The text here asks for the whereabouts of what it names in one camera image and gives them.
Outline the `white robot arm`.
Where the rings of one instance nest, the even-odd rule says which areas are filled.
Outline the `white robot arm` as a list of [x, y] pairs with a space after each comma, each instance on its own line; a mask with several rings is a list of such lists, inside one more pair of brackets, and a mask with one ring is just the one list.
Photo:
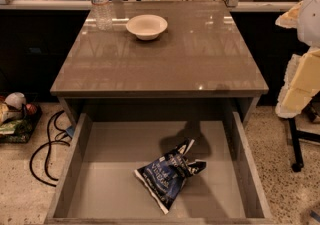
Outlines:
[[293, 118], [320, 91], [320, 0], [302, 0], [279, 16], [275, 24], [296, 28], [298, 40], [309, 46], [302, 56], [292, 55], [277, 99], [276, 114]]

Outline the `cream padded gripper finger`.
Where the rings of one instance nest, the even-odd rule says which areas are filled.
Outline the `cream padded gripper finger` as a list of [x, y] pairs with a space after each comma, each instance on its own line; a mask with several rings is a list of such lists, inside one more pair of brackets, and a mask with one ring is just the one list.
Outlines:
[[293, 54], [287, 64], [284, 85], [275, 112], [280, 118], [300, 114], [320, 91], [320, 49], [311, 47], [305, 54]]
[[302, 6], [302, 2], [295, 4], [292, 8], [290, 8], [287, 12], [280, 15], [275, 24], [282, 28], [296, 28], [300, 13], [300, 8]]

